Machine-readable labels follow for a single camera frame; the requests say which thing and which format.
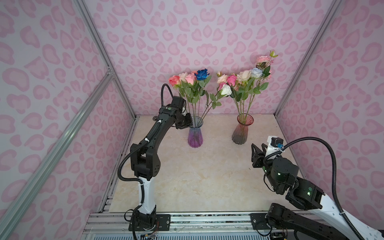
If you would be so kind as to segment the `purple blue glass vase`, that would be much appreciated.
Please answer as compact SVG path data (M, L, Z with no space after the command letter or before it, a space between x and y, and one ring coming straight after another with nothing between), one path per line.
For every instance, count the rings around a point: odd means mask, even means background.
M204 121L201 117L192 117L192 125L190 126L188 135L188 144L192 148L199 148L203 145L204 139L201 131L201 127Z

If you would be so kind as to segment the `magenta rose stem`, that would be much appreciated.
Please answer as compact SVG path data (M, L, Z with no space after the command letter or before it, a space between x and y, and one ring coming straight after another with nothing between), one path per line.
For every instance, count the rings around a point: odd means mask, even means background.
M224 85L226 85L225 82L220 83L220 84L219 84L219 87L218 87L218 91L220 91L220 90L223 88Z

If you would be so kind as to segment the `white bud rose stem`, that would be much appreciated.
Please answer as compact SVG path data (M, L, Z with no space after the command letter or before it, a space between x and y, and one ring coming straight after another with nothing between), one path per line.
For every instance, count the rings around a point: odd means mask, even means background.
M226 84L223 88L215 94L208 94L208 103L206 105L206 109L203 112L201 118L204 119L211 110L221 106L221 99L229 97L231 93L230 87Z

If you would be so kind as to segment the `red grey glass vase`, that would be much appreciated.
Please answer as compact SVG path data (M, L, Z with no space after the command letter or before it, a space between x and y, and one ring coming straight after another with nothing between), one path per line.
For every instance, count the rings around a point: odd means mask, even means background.
M238 125L232 134L232 141L237 145L243 145L248 139L249 126L254 123L251 115L240 114L237 117Z

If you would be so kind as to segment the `dark pink rose stem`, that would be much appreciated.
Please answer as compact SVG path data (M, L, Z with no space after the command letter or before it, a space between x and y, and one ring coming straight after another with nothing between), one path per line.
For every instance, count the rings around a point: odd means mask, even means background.
M239 116L243 114L242 93L239 92L239 84L236 75L230 75L227 78L227 85L230 87L229 96L234 100Z

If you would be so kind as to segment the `cream white rose stem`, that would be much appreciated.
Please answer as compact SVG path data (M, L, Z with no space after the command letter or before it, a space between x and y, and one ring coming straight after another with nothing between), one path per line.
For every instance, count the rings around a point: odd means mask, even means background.
M251 71L245 70L237 74L237 83L243 84L243 82L247 82L251 78Z

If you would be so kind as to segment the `white blue rose stem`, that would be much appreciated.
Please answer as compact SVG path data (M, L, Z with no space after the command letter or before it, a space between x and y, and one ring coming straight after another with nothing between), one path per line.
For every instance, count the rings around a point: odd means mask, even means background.
M254 68L251 71L251 77L253 79L253 87L257 91L261 92L267 89L268 87L268 80L271 75L270 73L271 67L268 66L264 69L260 68Z

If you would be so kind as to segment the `light pink rose stem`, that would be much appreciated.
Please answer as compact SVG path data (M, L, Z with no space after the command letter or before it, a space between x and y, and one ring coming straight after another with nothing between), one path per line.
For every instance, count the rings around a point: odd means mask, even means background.
M257 58L256 62L256 68L264 69L268 66L271 67L272 63L274 60L278 57L279 55L276 54L274 50L271 50L268 55L262 55Z

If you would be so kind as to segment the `peach rose stem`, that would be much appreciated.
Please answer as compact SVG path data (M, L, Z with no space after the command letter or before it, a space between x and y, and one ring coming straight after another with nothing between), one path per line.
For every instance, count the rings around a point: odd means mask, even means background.
M225 84L228 80L228 75L223 74L222 72L217 72L217 83L220 84Z

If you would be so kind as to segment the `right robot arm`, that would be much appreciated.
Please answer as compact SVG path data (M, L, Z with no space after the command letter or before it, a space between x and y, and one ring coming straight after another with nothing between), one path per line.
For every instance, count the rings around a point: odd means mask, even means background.
M261 148L251 145L253 168L261 168L269 189L285 196L299 210L308 211L325 221L324 224L295 214L288 208L272 203L266 214L267 223L276 228L287 228L318 240L382 240L384 233L376 230L337 204L320 187L298 176L299 167L279 155L277 144Z

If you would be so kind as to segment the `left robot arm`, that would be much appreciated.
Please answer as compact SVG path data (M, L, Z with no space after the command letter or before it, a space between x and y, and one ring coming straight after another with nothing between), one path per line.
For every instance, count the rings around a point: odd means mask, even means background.
M140 203L138 209L133 213L136 228L152 230L156 225L155 177L161 168L158 148L172 126L183 129L192 124L191 116L183 114L185 105L185 99L173 97L170 104L160 108L149 133L139 144L131 146L131 151L137 150L130 157L131 168L135 177L140 180Z

